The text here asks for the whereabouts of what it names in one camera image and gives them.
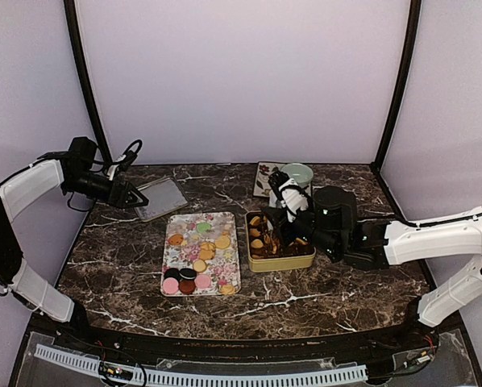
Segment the silver tin lid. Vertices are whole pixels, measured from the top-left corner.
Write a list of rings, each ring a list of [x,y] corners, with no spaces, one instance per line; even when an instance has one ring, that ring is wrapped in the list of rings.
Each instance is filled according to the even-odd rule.
[[[172,177],[164,177],[139,187],[147,199],[146,206],[136,207],[135,212],[143,222],[170,214],[188,205],[183,189]]]

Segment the floral cookie tray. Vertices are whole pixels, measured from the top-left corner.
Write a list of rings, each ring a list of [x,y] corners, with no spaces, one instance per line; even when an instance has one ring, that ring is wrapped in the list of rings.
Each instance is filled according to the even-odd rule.
[[[208,222],[211,229],[200,234],[196,225]],[[190,295],[163,293],[164,272],[168,268],[191,268],[197,274],[211,277],[209,289],[198,289]],[[235,216],[231,212],[176,214],[169,218],[164,240],[160,292],[165,297],[223,296],[222,285],[232,284],[241,290],[241,272]]]

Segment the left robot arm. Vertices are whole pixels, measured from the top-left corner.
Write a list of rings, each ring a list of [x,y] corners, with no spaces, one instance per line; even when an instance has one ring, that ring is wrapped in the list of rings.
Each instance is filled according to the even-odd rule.
[[[41,205],[54,198],[80,194],[92,202],[119,209],[146,206],[148,199],[134,184],[121,177],[143,146],[133,141],[115,161],[98,160],[97,144],[76,137],[69,149],[47,152],[0,183],[0,296],[13,294],[20,302],[68,325],[65,338],[80,352],[96,346],[96,332],[86,326],[87,314],[80,302],[55,288],[50,277],[60,264],[68,238],[66,227],[55,227],[62,209]]]

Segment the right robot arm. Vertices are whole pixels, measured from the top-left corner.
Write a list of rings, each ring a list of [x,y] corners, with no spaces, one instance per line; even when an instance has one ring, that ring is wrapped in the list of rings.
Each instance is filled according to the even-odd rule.
[[[326,186],[309,196],[295,185],[277,195],[280,206],[262,209],[284,244],[296,239],[360,270],[389,268],[414,260],[469,255],[470,261],[435,290],[409,304],[394,342],[410,350],[446,317],[482,295],[482,206],[461,214],[406,221],[359,220],[355,195]]]

